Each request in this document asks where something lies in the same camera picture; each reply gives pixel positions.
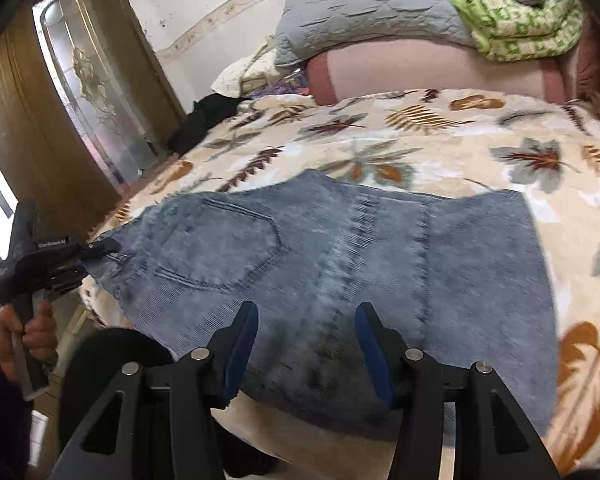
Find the person's left hand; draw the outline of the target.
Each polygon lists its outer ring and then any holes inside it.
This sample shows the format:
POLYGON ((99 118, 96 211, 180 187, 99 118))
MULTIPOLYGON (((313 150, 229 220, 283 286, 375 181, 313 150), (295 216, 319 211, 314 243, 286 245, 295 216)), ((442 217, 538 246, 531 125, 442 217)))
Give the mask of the person's left hand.
POLYGON ((45 299, 38 304, 36 315, 23 325, 11 304, 0 307, 0 367, 7 379, 19 384, 16 374, 16 354, 12 342, 20 340, 23 348, 36 360, 57 362, 57 324, 53 306, 45 299))

